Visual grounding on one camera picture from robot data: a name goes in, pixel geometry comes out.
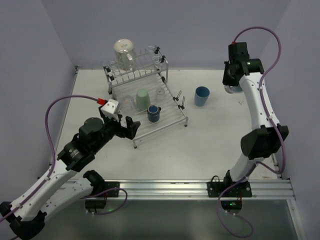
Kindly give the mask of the light blue cup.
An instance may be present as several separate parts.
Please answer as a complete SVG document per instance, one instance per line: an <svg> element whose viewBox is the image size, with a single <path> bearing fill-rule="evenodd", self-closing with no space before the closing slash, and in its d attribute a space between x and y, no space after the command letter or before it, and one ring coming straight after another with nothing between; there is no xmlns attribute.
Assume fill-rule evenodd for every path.
<svg viewBox="0 0 320 240"><path fill-rule="evenodd" d="M204 106L209 95L210 95L210 90L207 87L205 86L197 87L194 94L194 104L198 107Z"/></svg>

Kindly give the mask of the white ceramic mug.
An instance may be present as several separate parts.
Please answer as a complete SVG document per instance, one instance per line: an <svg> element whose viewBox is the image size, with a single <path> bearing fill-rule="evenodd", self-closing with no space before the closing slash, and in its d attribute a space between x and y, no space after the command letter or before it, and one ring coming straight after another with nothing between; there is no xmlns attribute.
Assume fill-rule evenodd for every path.
<svg viewBox="0 0 320 240"><path fill-rule="evenodd" d="M228 94L240 94L240 93L243 92L243 89L241 88L240 85L238 85L238 86L225 85L225 86L224 86L224 90L225 90Z"/></svg>

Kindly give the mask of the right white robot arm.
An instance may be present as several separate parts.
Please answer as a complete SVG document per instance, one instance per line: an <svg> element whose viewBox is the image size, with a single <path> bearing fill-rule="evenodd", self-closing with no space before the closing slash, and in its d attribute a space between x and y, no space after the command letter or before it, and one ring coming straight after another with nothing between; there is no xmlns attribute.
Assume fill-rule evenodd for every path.
<svg viewBox="0 0 320 240"><path fill-rule="evenodd" d="M279 150L289 129L280 124L273 111L262 78L263 64L258 58L250 58L247 43L232 42L224 64L224 89L229 94L244 93L251 118L251 132L240 140L241 155L226 173L232 183L241 183L258 164Z"/></svg>

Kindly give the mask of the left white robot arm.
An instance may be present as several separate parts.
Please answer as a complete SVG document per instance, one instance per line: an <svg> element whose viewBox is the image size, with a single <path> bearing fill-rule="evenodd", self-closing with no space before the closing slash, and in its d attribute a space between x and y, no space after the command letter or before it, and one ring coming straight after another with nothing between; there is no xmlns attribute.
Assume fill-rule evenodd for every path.
<svg viewBox="0 0 320 240"><path fill-rule="evenodd" d="M0 213L18 238L34 238L50 216L72 202L102 195L104 179L95 170L88 170L72 187L59 191L65 182L92 162L97 152L114 136L132 140L141 125L126 116L126 126L122 126L122 115L107 116L103 107L99 107L99 113L101 117L90 117L84 122L71 142L57 155L55 163L26 193L12 202L1 203Z"/></svg>

